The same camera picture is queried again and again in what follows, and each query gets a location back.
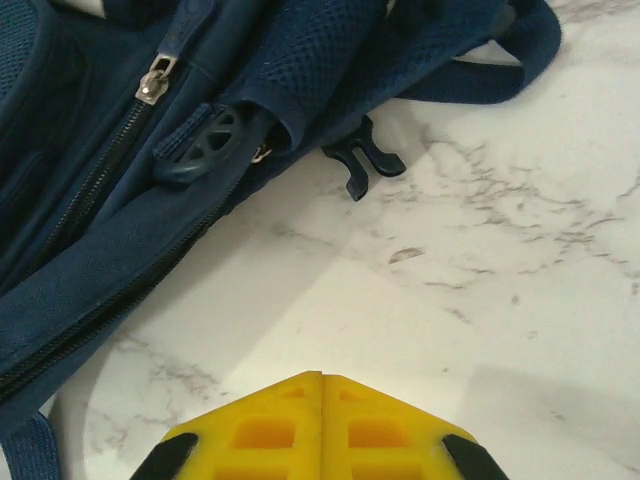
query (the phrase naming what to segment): marble countertop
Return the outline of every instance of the marble countertop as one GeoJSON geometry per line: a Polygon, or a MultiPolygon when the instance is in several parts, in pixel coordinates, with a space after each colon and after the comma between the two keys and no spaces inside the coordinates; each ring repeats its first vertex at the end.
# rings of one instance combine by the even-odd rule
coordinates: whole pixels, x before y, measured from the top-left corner
{"type": "Polygon", "coordinates": [[[555,0],[514,101],[393,101],[372,176],[314,154],[223,219],[53,408],[67,477],[127,479],[174,425],[296,373],[471,431],[518,480],[640,478],[640,1],[555,0]]]}

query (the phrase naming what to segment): zipper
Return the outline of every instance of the zipper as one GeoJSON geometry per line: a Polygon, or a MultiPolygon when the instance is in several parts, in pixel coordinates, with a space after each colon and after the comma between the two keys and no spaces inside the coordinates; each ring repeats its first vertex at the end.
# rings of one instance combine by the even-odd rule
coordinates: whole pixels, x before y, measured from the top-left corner
{"type": "Polygon", "coordinates": [[[101,303],[85,318],[44,345],[28,359],[19,363],[5,374],[0,375],[0,405],[20,392],[21,389],[49,368],[82,348],[127,316],[162,278],[175,267],[191,246],[207,232],[209,227],[222,216],[227,200],[243,178],[242,172],[249,167],[256,150],[260,149],[260,145],[264,142],[267,134],[276,124],[275,117],[264,110],[253,113],[250,121],[244,120],[244,112],[236,112],[236,114],[242,117],[242,125],[245,128],[238,131],[240,139],[233,139],[232,144],[236,145],[234,154],[225,156],[221,161],[244,162],[245,168],[240,171],[237,178],[230,180],[219,201],[169,251],[118,293],[101,303]]]}
{"type": "Polygon", "coordinates": [[[155,105],[169,91],[176,65],[217,7],[217,0],[180,2],[155,60],[140,80],[133,105],[19,281],[31,276],[84,233],[121,175],[125,160],[152,118],[155,105]]]}

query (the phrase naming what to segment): black plastic buckle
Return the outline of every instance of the black plastic buckle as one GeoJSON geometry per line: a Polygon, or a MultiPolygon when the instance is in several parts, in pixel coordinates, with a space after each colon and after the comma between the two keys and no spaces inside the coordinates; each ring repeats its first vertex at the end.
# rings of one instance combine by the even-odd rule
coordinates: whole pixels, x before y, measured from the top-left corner
{"type": "Polygon", "coordinates": [[[158,160],[155,177],[162,183],[188,185],[233,154],[245,137],[246,122],[233,107],[217,109],[180,148],[158,160]]]}
{"type": "Polygon", "coordinates": [[[382,152],[373,141],[373,121],[362,117],[360,126],[346,137],[322,147],[324,154],[338,160],[349,169],[351,178],[347,182],[347,191],[355,202],[361,200],[369,190],[369,175],[354,151],[359,148],[365,154],[373,168],[383,177],[397,177],[407,171],[407,166],[395,153],[382,152]]]}

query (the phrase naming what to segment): zipper pull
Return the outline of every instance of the zipper pull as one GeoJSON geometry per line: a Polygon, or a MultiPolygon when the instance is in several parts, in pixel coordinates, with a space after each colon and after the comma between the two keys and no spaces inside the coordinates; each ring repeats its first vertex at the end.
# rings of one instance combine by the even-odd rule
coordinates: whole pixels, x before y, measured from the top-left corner
{"type": "Polygon", "coordinates": [[[373,141],[373,121],[362,117],[357,128],[340,140],[322,147],[322,152],[329,158],[338,160],[350,173],[347,191],[354,202],[362,199],[369,190],[369,176],[354,151],[362,150],[373,168],[383,177],[397,177],[403,174],[407,167],[395,153],[381,151],[373,141]]]}
{"type": "Polygon", "coordinates": [[[169,75],[202,27],[218,11],[218,0],[182,0],[165,34],[158,55],[140,80],[136,98],[155,105],[169,90],[169,75]]]}

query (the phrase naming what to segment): metal zipper pull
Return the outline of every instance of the metal zipper pull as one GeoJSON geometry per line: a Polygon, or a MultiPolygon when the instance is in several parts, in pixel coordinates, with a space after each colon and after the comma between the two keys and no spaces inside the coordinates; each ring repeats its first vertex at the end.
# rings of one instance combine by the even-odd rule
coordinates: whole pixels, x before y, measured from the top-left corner
{"type": "Polygon", "coordinates": [[[136,98],[155,105],[169,90],[169,75],[201,28],[218,10],[218,0],[182,0],[158,47],[158,56],[140,80],[136,98]]]}

